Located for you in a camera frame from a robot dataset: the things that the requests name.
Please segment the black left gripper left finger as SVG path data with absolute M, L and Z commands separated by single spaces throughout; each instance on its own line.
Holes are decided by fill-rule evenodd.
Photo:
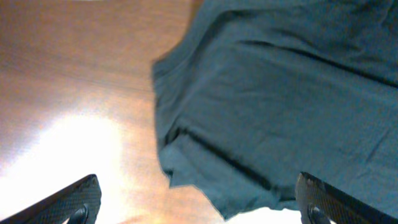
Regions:
M 98 178 L 90 174 L 2 220 L 1 223 L 95 224 L 101 206 L 101 196 Z

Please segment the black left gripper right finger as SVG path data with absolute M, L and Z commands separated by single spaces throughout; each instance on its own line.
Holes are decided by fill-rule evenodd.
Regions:
M 397 219 L 302 172 L 295 187 L 302 224 L 397 224 Z

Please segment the dark green t-shirt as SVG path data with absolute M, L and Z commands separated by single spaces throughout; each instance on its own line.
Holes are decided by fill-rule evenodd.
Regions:
M 153 81 L 162 170 L 225 219 L 301 172 L 397 216 L 396 1 L 205 1 Z

